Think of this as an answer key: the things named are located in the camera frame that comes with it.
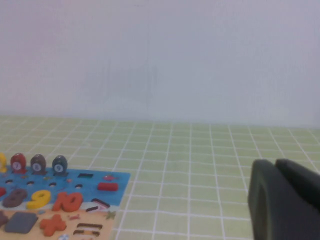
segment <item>green grid mat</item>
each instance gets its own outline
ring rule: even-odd
[[[48,165],[129,172],[110,240],[251,240],[251,164],[289,158],[320,170],[320,130],[0,116],[1,151]]]

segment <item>yellow peg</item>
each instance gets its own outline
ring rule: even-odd
[[[0,152],[0,173],[7,172],[7,159],[3,152]]]

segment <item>gray square piece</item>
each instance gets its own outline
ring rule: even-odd
[[[16,212],[4,227],[7,233],[27,234],[35,225],[38,217],[35,213]]]

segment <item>educational toy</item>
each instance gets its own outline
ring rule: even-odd
[[[69,169],[58,155],[46,167],[0,153],[0,236],[4,240],[107,240],[130,174]]]

